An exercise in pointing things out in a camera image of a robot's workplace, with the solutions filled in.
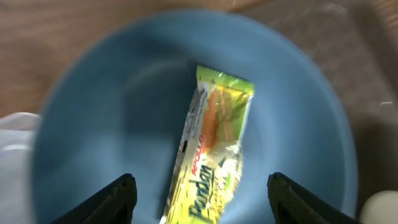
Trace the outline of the yellow green snack wrapper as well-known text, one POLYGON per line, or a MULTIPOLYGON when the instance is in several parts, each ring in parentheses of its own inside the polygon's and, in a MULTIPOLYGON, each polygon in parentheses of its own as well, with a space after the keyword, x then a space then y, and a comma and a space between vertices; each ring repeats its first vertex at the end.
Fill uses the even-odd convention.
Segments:
POLYGON ((196 75, 164 224, 218 223, 243 174, 242 139, 254 84, 201 65, 196 75))

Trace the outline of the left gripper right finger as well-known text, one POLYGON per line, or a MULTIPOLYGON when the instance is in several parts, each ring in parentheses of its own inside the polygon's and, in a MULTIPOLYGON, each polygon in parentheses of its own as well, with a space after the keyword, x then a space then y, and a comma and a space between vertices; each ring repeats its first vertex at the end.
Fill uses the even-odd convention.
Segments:
POLYGON ((358 224, 280 172, 269 176, 267 194, 276 224, 358 224))

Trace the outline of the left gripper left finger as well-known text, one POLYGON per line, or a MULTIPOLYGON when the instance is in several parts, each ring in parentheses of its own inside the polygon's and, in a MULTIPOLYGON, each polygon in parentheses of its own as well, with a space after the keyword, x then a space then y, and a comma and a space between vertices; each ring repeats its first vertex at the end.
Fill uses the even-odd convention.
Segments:
POLYGON ((136 180, 132 174, 123 174, 52 223, 131 224, 136 204, 136 180))

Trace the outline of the green-tinted white cup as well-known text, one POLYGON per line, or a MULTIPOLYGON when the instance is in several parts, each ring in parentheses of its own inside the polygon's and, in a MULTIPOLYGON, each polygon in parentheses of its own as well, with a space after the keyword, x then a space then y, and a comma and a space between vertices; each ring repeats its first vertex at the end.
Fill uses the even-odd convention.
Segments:
POLYGON ((359 220, 363 224, 398 224, 397 191, 386 190, 369 197, 359 220))

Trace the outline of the dark blue plate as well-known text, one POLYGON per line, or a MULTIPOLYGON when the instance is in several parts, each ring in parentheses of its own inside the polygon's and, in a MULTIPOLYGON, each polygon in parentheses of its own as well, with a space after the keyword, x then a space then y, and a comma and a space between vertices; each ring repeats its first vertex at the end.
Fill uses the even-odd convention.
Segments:
POLYGON ((80 59, 42 113, 34 144, 37 223, 50 223, 117 179, 137 182, 134 223, 158 223, 197 64, 253 82, 243 178, 222 223, 273 223, 269 175, 281 172, 353 216, 358 166, 350 126, 319 69, 266 26, 178 10, 111 35, 80 59))

